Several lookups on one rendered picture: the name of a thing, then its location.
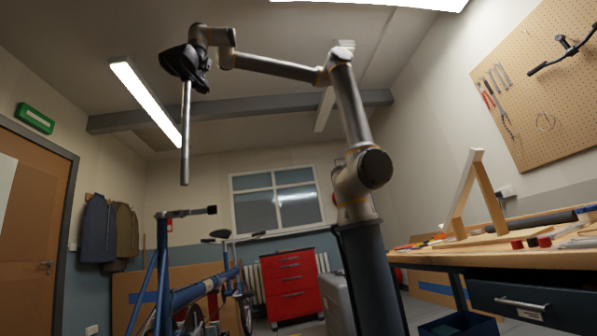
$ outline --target dark blue drawer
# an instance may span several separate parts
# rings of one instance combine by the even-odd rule
[[[579,335],[597,334],[597,291],[478,279],[466,279],[466,287],[473,308],[483,312]],[[532,306],[510,305],[516,302]],[[537,306],[547,303],[545,312],[540,312]]]

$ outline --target wall switch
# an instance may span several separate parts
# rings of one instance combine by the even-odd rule
[[[100,332],[100,327],[98,325],[85,328],[85,336],[95,335],[98,332]]]
[[[495,191],[495,193],[498,193],[498,192],[502,193],[502,198],[516,196],[516,190],[514,190],[514,186],[506,186],[506,187],[500,188]]]

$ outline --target green sign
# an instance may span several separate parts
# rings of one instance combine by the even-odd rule
[[[20,103],[19,106],[17,106],[15,117],[20,121],[30,124],[42,133],[52,134],[52,132],[54,132],[54,124],[56,122],[44,116],[41,112],[30,107],[26,103]]]

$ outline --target white wall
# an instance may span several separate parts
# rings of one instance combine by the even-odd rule
[[[493,187],[513,185],[519,199],[597,178],[594,149],[519,174],[469,76],[540,3],[471,0],[461,14],[442,13],[393,85],[394,105],[372,117],[373,135],[396,165],[376,199],[382,215],[396,219],[384,226],[387,247],[437,230],[470,147],[486,149]],[[463,218],[466,225],[491,220],[477,185]]]
[[[17,104],[26,102],[54,121],[54,133],[44,135],[16,120]],[[112,135],[90,135],[88,116],[0,47],[0,113],[80,157],[69,243],[78,242],[85,193],[100,192],[130,203],[144,213],[146,163]]]
[[[215,229],[231,229],[229,174],[261,169],[315,164],[322,192],[327,224],[337,222],[337,209],[331,201],[333,192],[330,172],[334,159],[343,158],[343,141],[311,145],[273,147],[220,154],[200,155],[190,160],[190,185],[180,187],[179,160],[151,161],[147,164],[146,233],[147,248],[156,248],[158,211],[201,208],[216,204],[216,216],[176,219],[174,232],[168,236],[169,246],[195,245]]]

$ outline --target window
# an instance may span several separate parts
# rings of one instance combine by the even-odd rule
[[[326,224],[314,165],[230,174],[229,183],[236,237]]]

